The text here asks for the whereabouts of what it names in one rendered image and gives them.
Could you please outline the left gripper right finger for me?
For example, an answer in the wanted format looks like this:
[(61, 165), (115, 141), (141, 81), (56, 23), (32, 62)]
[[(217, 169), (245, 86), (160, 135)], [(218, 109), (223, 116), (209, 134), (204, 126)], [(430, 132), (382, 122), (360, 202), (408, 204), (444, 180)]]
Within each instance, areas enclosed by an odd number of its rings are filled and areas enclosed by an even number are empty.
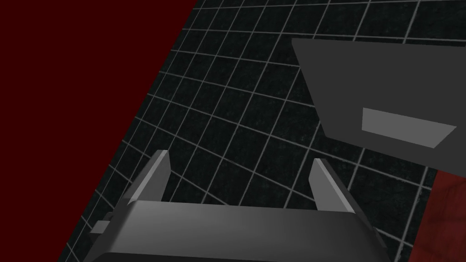
[(360, 212), (360, 207), (326, 159), (313, 160), (308, 181), (319, 211)]

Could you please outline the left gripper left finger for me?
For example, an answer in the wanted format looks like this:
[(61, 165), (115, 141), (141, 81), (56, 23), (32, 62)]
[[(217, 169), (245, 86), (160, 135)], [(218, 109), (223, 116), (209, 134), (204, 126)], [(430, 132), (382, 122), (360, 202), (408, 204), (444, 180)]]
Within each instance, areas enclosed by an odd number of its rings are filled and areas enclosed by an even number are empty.
[(158, 150), (122, 196), (122, 204), (133, 201), (161, 201), (171, 174), (169, 152)]

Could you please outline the grey flat panel with pale rectangle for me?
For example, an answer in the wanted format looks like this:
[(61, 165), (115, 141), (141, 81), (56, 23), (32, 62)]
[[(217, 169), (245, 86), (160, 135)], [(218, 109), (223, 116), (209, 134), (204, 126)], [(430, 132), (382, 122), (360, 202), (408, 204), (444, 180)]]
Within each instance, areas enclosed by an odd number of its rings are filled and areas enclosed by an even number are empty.
[(466, 177), (466, 47), (291, 43), (327, 137)]

